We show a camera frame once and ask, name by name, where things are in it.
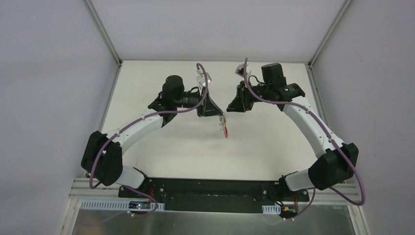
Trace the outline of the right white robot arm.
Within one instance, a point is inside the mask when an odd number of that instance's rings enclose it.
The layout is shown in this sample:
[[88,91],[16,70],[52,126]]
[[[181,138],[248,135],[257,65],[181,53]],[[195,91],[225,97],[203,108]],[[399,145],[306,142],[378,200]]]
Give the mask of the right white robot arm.
[[285,201],[306,188],[327,189],[354,176],[359,150],[353,143],[346,144],[323,123],[312,109],[305,92],[298,84],[287,84],[282,65],[267,64],[261,67],[263,81],[252,85],[247,65],[241,64],[235,73],[243,77],[237,86],[235,98],[227,112],[245,113],[256,102],[275,104],[300,129],[311,145],[317,160],[302,171],[283,176],[278,195]]

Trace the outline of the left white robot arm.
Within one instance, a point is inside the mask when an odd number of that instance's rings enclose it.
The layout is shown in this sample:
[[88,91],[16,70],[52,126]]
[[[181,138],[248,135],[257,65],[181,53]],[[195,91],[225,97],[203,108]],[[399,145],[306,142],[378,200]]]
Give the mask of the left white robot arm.
[[146,135],[166,126],[179,113],[195,110],[199,117],[224,114],[209,96],[210,75],[203,73],[196,80],[198,86],[185,91],[180,76],[167,77],[157,98],[135,120],[108,133],[93,132],[81,167],[100,184],[128,186],[137,198],[145,197],[149,193],[149,185],[144,181],[146,176],[142,171],[124,165],[125,152]]

